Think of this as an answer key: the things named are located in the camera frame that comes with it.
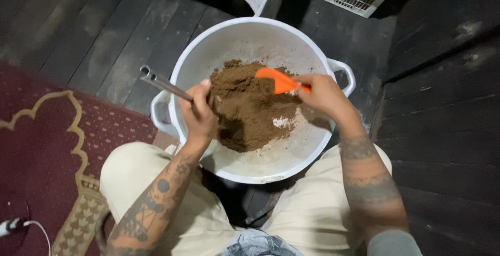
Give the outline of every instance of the knee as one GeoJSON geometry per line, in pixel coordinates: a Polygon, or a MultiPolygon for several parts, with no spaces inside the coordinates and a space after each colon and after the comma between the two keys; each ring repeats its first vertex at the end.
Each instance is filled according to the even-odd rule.
{"type": "Polygon", "coordinates": [[[114,149],[104,162],[101,169],[101,182],[109,180],[115,176],[118,170],[123,171],[124,168],[130,167],[131,164],[136,163],[136,157],[140,153],[144,153],[152,145],[144,142],[133,142],[123,144],[114,149]]]}

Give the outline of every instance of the brown powder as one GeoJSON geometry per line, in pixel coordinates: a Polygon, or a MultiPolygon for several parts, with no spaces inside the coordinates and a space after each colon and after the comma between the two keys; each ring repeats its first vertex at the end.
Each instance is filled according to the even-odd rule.
{"type": "MultiPolygon", "coordinates": [[[[257,150],[272,139],[287,138],[295,128],[291,120],[301,100],[289,94],[274,94],[274,80],[256,79],[255,73],[262,67],[259,62],[243,64],[232,60],[210,76],[211,92],[221,100],[217,111],[222,114],[223,129],[218,139],[238,152],[257,150]],[[288,119],[291,124],[277,127],[273,119],[288,119]]],[[[292,75],[287,68],[278,70],[292,75]]]]}

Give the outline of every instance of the dark wooden floor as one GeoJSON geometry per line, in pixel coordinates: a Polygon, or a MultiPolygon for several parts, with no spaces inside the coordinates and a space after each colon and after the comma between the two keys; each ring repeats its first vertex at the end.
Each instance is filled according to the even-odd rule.
{"type": "MultiPolygon", "coordinates": [[[[0,60],[149,114],[159,90],[138,81],[139,67],[147,63],[170,76],[184,48],[201,32],[248,14],[232,9],[231,0],[220,0],[226,2],[223,7],[214,1],[0,0],[0,60]]],[[[358,84],[350,99],[369,130],[396,17],[365,19],[323,0],[284,0],[277,19],[353,69],[358,84]]],[[[339,83],[346,84],[341,75],[339,83]]],[[[334,144],[335,137],[329,145],[334,144]]],[[[243,190],[240,211],[256,212],[273,187],[243,190]]]]}

